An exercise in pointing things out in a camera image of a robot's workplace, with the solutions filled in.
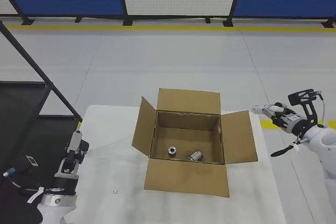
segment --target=silver metal fitting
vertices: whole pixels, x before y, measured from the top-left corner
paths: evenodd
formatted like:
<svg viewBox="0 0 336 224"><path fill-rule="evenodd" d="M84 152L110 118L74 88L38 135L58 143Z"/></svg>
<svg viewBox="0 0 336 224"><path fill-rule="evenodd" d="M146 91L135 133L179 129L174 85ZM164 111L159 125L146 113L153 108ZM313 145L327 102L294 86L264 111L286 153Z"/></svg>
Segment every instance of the silver metal fitting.
<svg viewBox="0 0 336 224"><path fill-rule="evenodd" d="M168 155L169 157L175 157L177 153L177 149L174 146L168 148Z"/></svg>
<svg viewBox="0 0 336 224"><path fill-rule="evenodd" d="M197 162L203 159L203 154L201 151L195 151L191 156L188 156L188 160L191 162Z"/></svg>

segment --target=table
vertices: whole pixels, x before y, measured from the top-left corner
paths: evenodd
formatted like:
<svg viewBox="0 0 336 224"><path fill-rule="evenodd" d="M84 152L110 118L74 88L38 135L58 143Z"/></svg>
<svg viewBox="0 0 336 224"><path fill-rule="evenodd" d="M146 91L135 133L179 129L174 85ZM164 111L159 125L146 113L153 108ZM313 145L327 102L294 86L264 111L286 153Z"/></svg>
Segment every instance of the table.
<svg viewBox="0 0 336 224"><path fill-rule="evenodd" d="M131 146L139 108L91 105L80 130L74 223L286 223L259 117L250 114L259 161L226 165L230 198L144 190L148 158Z"/></svg>

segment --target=floor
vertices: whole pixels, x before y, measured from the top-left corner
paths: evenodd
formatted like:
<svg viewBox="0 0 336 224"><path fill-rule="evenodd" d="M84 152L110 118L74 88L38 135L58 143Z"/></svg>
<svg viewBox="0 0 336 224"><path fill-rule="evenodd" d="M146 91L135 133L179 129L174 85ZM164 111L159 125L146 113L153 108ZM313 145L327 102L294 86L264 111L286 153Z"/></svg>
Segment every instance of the floor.
<svg viewBox="0 0 336 224"><path fill-rule="evenodd" d="M141 96L156 105L160 87L220 92L223 110L288 104L287 95L314 88L322 90L325 120L336 120L336 33L11 31L81 116L92 104L139 106ZM40 81L1 34L0 80ZM315 107L321 115L321 101ZM70 114L54 95L41 113ZM293 140L278 130L264 135L270 153ZM288 224L336 224L313 153L271 163Z"/></svg>

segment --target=blue wall panel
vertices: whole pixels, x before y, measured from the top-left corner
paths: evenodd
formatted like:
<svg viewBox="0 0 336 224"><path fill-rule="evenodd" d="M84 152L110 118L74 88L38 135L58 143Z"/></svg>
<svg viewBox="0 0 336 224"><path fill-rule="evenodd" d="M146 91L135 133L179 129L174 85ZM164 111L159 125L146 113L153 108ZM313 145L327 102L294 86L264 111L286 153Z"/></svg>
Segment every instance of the blue wall panel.
<svg viewBox="0 0 336 224"><path fill-rule="evenodd" d="M16 0L24 14L122 15L120 0Z"/></svg>
<svg viewBox="0 0 336 224"><path fill-rule="evenodd" d="M235 16L331 17L336 0L237 0Z"/></svg>

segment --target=cardboard box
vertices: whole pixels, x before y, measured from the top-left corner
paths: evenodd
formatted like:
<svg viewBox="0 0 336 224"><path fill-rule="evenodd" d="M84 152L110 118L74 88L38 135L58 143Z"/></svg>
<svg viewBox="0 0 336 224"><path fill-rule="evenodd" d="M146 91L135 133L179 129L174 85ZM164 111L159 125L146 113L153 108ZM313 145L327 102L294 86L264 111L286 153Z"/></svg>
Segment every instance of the cardboard box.
<svg viewBox="0 0 336 224"><path fill-rule="evenodd" d="M229 197L225 165L258 160L249 112L221 115L216 92L160 88L157 110L142 97L132 146L149 157L146 190Z"/></svg>

